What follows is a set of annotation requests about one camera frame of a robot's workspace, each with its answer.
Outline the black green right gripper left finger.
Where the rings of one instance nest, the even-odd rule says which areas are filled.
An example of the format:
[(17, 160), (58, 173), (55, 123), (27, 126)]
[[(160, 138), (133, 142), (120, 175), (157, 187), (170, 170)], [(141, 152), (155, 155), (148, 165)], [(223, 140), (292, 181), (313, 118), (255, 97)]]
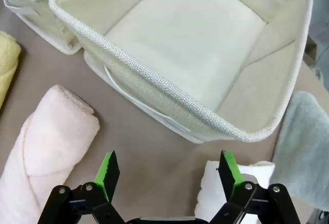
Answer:
[(115, 152), (106, 153), (93, 181), (70, 189), (55, 186), (38, 223), (78, 223), (83, 215), (92, 215), (96, 223), (125, 223), (112, 205), (120, 170)]

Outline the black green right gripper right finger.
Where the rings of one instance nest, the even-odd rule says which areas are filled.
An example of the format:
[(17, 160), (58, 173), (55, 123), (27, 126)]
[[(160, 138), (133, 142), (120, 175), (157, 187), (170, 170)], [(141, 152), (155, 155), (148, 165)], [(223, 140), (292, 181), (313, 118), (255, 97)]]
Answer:
[(218, 173), (227, 202), (210, 223), (240, 223), (246, 214), (261, 223), (300, 223), (287, 188), (275, 183), (265, 189), (245, 180), (232, 152), (221, 151)]

